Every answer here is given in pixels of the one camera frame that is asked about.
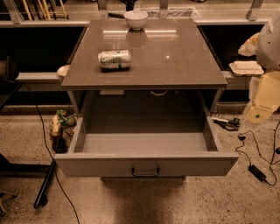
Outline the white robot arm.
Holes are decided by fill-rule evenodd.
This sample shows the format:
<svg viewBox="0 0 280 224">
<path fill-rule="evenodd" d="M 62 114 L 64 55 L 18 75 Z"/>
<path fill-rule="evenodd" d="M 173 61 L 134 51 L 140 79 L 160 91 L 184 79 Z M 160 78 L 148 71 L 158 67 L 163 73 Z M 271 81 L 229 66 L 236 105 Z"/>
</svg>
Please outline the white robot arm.
<svg viewBox="0 0 280 224">
<path fill-rule="evenodd" d="M 256 61 L 266 70 L 280 70 L 280 16 L 271 18 L 261 29 Z"/>
</svg>

